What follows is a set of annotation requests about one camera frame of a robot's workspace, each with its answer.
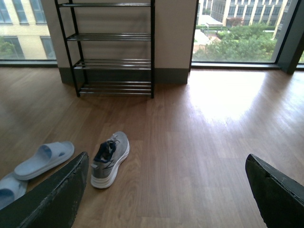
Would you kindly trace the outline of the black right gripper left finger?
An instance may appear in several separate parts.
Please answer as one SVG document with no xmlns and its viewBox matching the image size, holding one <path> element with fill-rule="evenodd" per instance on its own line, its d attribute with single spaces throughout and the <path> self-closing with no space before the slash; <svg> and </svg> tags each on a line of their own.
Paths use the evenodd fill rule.
<svg viewBox="0 0 304 228">
<path fill-rule="evenodd" d="M 86 152 L 0 211 L 2 228 L 70 228 L 82 200 L 88 174 Z"/>
</svg>

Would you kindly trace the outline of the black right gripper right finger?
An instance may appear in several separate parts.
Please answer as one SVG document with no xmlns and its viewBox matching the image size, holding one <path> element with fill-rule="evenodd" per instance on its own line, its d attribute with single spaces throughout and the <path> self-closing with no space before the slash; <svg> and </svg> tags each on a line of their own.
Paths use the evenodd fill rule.
<svg viewBox="0 0 304 228">
<path fill-rule="evenodd" d="M 268 228 L 304 226 L 304 187 L 254 154 L 245 170 L 260 215 Z"/>
</svg>

